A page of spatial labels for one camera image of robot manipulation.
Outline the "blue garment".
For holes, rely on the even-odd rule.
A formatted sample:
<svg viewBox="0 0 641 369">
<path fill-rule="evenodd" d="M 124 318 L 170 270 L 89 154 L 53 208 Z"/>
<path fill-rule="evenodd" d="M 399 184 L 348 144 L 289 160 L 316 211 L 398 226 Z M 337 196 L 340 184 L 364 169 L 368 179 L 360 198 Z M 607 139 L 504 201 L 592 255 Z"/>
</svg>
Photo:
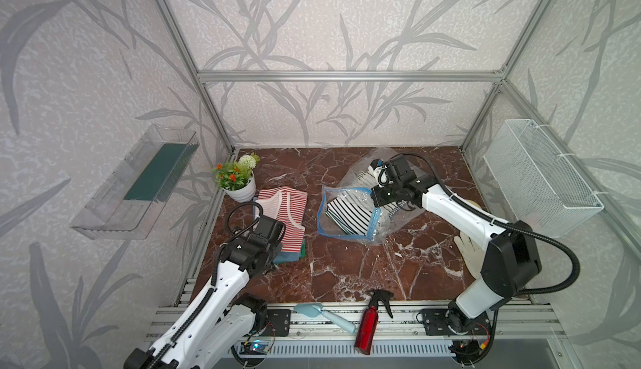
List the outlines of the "blue garment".
<svg viewBox="0 0 641 369">
<path fill-rule="evenodd" d="M 298 262 L 300 259 L 305 258 L 306 254 L 300 252 L 280 252 L 273 260 L 275 265 L 280 265 L 288 262 Z"/>
</svg>

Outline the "red white striped top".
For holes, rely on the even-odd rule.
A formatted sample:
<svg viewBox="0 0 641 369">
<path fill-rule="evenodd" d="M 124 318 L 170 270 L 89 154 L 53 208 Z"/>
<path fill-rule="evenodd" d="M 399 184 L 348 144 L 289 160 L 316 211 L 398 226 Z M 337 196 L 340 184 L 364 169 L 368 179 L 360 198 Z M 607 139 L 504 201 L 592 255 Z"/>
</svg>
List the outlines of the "red white striped top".
<svg viewBox="0 0 641 369">
<path fill-rule="evenodd" d="M 300 252 L 306 228 L 303 226 L 308 194 L 290 187 L 278 187 L 259 192 L 257 202 L 264 214 L 285 224 L 282 252 Z"/>
</svg>

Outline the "clear vacuum bag blue zip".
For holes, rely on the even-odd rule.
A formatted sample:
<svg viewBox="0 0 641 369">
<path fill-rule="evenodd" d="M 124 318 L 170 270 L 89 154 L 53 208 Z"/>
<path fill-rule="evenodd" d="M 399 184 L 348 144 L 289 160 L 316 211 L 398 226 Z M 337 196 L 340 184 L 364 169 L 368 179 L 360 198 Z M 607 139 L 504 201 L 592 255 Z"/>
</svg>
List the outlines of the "clear vacuum bag blue zip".
<svg viewBox="0 0 641 369">
<path fill-rule="evenodd" d="M 428 189 L 442 185 L 424 155 L 378 148 L 353 165 L 339 187 L 322 187 L 317 232 L 378 245 L 426 211 Z"/>
</svg>

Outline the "green tank top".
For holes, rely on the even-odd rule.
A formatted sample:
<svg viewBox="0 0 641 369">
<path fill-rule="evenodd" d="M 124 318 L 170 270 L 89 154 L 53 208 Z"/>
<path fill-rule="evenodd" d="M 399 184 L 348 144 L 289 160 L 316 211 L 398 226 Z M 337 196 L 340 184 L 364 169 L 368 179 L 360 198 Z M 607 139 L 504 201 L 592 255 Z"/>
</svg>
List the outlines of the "green tank top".
<svg viewBox="0 0 641 369">
<path fill-rule="evenodd" d="M 299 259 L 303 259 L 307 257 L 307 249 L 306 249 L 306 239 L 303 240 L 300 248 L 300 253 L 299 253 Z"/>
</svg>

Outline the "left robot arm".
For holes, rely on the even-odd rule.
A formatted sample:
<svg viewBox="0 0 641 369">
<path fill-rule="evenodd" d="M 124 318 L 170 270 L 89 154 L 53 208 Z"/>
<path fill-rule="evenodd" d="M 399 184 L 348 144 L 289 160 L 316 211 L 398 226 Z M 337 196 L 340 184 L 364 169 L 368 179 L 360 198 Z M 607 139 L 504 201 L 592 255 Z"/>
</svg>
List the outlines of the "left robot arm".
<svg viewBox="0 0 641 369">
<path fill-rule="evenodd" d="M 148 350 L 133 350 L 125 368 L 212 368 L 237 342 L 268 325 L 265 301 L 242 291 L 272 266 L 285 224 L 260 216 L 217 253 L 209 282 Z"/>
</svg>

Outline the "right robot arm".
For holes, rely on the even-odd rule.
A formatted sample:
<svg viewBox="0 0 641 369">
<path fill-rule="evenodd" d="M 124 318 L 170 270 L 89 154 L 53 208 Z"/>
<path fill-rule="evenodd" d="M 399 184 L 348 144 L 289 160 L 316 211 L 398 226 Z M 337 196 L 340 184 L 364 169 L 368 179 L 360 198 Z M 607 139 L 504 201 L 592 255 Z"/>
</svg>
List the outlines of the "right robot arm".
<svg viewBox="0 0 641 369">
<path fill-rule="evenodd" d="M 530 229 L 526 223 L 497 218 L 454 194 L 435 175 L 417 174 L 406 154 L 375 159 L 368 172 L 377 179 L 372 187 L 376 207 L 408 202 L 441 217 L 477 247 L 472 261 L 480 267 L 478 278 L 448 305 L 452 332 L 468 332 L 482 314 L 505 305 L 541 272 L 539 250 L 525 234 Z"/>
</svg>

